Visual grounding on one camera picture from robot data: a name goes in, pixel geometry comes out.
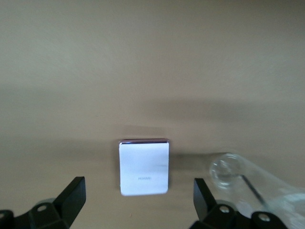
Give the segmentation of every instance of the metal screw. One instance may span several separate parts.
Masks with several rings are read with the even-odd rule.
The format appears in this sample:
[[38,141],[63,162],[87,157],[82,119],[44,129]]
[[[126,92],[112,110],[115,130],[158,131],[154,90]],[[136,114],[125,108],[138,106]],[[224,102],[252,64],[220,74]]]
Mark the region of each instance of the metal screw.
[[259,214],[258,217],[262,220],[262,221],[265,221],[265,222],[269,222],[270,221],[270,218],[269,216],[267,216],[266,214]]
[[45,209],[47,209],[47,206],[41,205],[39,208],[37,208],[37,211],[44,211]]
[[229,208],[228,208],[227,206],[221,206],[219,209],[220,209],[223,213],[229,213],[229,212],[230,212],[230,210],[229,210]]

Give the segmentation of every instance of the white box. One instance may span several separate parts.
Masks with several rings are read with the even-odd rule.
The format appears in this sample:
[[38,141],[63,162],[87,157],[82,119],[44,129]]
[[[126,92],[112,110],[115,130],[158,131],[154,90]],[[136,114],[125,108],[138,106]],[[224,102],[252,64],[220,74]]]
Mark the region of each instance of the white box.
[[168,190],[169,141],[131,139],[119,144],[123,196],[164,194]]

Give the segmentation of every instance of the beige surface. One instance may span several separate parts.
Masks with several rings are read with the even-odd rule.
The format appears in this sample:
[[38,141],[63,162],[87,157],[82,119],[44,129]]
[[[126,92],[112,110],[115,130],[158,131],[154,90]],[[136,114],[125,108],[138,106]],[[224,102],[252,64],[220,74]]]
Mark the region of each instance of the beige surface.
[[84,175],[75,229],[189,226],[202,171],[183,156],[168,194],[123,198],[126,137],[237,152],[304,186],[304,1],[2,1],[0,19],[0,208]]

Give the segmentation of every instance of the huawei logo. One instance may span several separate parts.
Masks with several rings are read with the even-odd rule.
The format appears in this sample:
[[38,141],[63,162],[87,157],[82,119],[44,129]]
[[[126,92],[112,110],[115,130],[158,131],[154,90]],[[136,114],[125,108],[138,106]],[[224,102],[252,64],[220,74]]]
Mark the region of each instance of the huawei logo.
[[139,177],[138,180],[151,180],[152,177]]

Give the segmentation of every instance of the transparent container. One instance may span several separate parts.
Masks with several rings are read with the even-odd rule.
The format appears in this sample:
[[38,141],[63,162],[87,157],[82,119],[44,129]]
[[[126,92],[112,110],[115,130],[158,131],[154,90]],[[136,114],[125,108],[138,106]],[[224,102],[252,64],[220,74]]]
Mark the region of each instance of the transparent container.
[[290,229],[305,229],[305,189],[293,187],[237,154],[224,154],[210,167],[220,198],[246,217],[254,211],[277,215]]

